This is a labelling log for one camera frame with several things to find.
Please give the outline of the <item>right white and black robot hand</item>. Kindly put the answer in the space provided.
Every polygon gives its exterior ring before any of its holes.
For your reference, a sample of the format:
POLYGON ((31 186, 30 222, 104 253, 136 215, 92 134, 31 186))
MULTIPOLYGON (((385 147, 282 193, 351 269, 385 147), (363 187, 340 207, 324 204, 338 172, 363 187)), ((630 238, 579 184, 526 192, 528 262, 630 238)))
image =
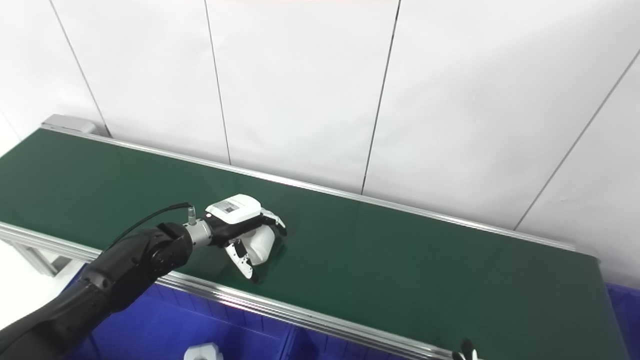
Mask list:
POLYGON ((478 352, 473 342, 469 338, 464 338, 461 343, 460 351, 453 351, 451 353, 453 360, 478 360, 478 352))

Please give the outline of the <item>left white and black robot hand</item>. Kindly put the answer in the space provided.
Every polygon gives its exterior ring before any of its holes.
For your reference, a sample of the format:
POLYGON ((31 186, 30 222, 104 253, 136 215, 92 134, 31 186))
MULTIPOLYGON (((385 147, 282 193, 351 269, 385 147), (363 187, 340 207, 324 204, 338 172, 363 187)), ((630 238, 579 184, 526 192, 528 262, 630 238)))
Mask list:
POLYGON ((281 217, 247 194, 235 194, 208 205, 201 219, 208 227, 208 244, 224 249, 252 283, 259 282, 255 268, 269 260, 276 238, 288 234, 281 217))

